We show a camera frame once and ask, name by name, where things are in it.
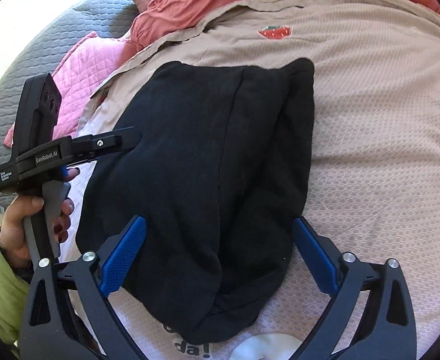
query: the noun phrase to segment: red strawberry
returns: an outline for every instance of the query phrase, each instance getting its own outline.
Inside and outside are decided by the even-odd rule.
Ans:
[[[286,36],[291,35],[291,27],[289,26],[268,26],[262,31],[258,31],[261,36],[268,39],[283,39]]]

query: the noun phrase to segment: folded black garment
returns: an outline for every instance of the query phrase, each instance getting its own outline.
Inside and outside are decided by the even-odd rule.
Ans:
[[[77,232],[97,250],[133,215],[147,238],[123,287],[192,344],[252,325],[281,285],[308,185],[314,66],[170,62],[115,128],[139,144],[97,162]]]

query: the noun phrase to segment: finger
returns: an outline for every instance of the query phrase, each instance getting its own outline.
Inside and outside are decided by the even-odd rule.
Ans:
[[[63,244],[68,239],[68,231],[64,231],[58,235],[58,243]]]
[[[72,181],[75,177],[77,177],[80,174],[79,168],[72,168],[68,169],[67,177],[65,178],[65,181]]]
[[[70,217],[67,215],[60,215],[53,221],[54,233],[59,234],[63,231],[67,231],[70,227]]]
[[[26,216],[37,214],[43,207],[43,199],[37,196],[19,196],[5,210],[4,222],[11,226],[21,226]]]
[[[61,205],[61,208],[62,213],[64,213],[65,215],[72,215],[72,212],[75,209],[75,205],[73,204],[72,200],[65,199]]]

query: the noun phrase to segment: pink quilted pillow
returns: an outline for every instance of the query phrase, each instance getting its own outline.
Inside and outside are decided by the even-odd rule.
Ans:
[[[134,54],[135,47],[129,40],[99,38],[96,32],[89,33],[70,49],[52,73],[62,95],[53,139],[75,134],[92,92]],[[12,147],[13,127],[4,139],[8,147]]]

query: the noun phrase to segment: beige bedsheet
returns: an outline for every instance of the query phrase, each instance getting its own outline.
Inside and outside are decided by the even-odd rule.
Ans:
[[[289,26],[291,35],[268,39],[259,33],[268,26]],[[420,356],[440,333],[439,15],[407,0],[232,4],[196,28],[163,37],[114,73],[88,104],[81,134],[111,130],[133,95],[165,62],[279,68],[299,57],[316,66],[304,215],[320,235],[363,261],[399,260],[415,310]],[[108,97],[98,106],[105,88],[110,88]],[[74,228],[92,169],[84,166],[74,181]],[[228,342],[209,345],[210,358],[228,359],[252,335],[306,337],[329,298],[319,293],[298,252],[293,253],[284,284],[257,322]],[[74,243],[64,247],[63,256],[78,256]],[[110,300],[150,360],[205,354],[202,346],[190,349],[190,355],[179,351],[181,339],[125,291]],[[348,345],[360,316],[358,311],[353,315],[339,349]]]

